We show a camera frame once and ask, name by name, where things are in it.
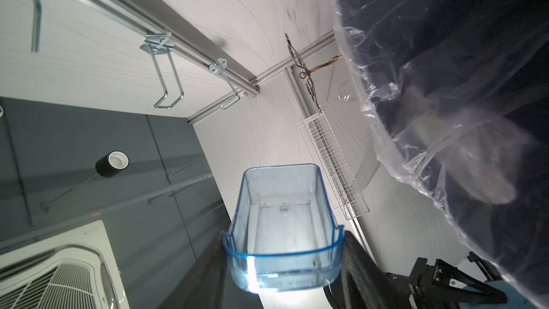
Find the dark oval glass rack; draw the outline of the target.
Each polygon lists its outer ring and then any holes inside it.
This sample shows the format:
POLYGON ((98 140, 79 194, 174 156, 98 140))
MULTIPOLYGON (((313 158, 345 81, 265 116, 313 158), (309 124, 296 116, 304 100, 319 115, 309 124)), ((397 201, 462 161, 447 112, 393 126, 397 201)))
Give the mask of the dark oval glass rack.
POLYGON ((288 51, 290 53, 290 56, 292 57, 295 65, 299 69, 301 69, 301 73, 299 74, 300 79, 306 81, 305 86, 306 86, 306 89, 308 91, 308 94, 309 94, 313 104, 316 106, 317 112, 321 113, 322 109, 321 109, 321 107, 320 107, 320 105, 317 101, 317 94, 316 94, 315 84, 314 84, 313 79, 312 79, 312 73, 316 72, 318 70, 321 70, 322 68, 333 65, 334 63, 340 61, 343 58, 343 56, 342 55, 334 56, 331 59, 329 59, 327 62, 325 62, 323 64, 320 64, 320 65, 310 69, 306 65, 304 59, 301 57, 301 55, 296 50, 296 48, 293 47, 293 45, 291 43, 291 40, 290 40, 290 37, 288 36, 287 33, 285 33, 285 38, 286 38, 287 48, 288 48, 288 51))

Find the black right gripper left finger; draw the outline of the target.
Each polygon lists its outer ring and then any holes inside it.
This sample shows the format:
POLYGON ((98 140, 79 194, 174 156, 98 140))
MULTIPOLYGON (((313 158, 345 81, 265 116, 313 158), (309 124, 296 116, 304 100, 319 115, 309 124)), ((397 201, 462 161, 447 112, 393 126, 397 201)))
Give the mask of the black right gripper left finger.
POLYGON ((238 308, 221 240, 213 240, 160 308, 238 308))

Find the clear plastic bin liner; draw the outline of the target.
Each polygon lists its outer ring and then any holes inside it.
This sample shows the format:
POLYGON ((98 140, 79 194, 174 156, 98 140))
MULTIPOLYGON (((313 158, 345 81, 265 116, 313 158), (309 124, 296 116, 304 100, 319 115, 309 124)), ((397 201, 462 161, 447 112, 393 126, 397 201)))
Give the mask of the clear plastic bin liner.
POLYGON ((332 0, 377 159, 548 307, 548 0, 332 0))

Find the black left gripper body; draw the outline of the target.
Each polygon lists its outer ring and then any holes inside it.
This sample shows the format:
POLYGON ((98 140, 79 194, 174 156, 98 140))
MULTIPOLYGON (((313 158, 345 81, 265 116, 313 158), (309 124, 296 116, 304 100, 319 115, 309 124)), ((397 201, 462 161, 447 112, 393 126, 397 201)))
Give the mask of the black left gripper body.
POLYGON ((459 308, 461 304, 506 304, 506 294, 437 259, 419 257, 409 276, 387 273, 387 280, 416 308, 459 308))

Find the ceiling air conditioner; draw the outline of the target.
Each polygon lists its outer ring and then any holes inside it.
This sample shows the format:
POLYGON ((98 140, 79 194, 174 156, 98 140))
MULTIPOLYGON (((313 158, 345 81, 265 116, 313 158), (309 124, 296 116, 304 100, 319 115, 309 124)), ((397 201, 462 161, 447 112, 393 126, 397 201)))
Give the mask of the ceiling air conditioner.
POLYGON ((128 308, 104 223, 1 254, 2 308, 128 308))

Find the bright blue shavings tray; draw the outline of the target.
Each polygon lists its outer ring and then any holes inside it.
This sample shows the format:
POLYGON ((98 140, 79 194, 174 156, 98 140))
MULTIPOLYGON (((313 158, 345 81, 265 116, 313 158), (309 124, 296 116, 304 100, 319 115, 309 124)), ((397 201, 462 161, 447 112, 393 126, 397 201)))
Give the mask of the bright blue shavings tray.
POLYGON ((341 269, 344 232, 317 165, 253 167, 242 176, 222 243, 239 288, 281 293, 333 283, 341 269))

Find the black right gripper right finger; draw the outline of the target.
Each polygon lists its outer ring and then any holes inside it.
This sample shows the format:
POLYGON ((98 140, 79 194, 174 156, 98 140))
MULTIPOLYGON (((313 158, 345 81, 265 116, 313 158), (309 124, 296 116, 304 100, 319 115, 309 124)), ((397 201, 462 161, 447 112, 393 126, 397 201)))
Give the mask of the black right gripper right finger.
POLYGON ((411 307, 349 231, 343 238, 340 274, 346 308, 411 307))

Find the black ceiling spotlight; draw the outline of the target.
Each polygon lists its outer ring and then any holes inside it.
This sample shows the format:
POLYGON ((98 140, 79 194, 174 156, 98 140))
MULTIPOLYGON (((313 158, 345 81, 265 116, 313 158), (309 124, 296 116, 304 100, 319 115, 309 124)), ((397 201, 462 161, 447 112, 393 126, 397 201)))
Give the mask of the black ceiling spotlight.
POLYGON ((96 162, 95 170, 99 176, 111 178, 127 169, 129 164, 130 159, 125 153, 112 151, 96 162))

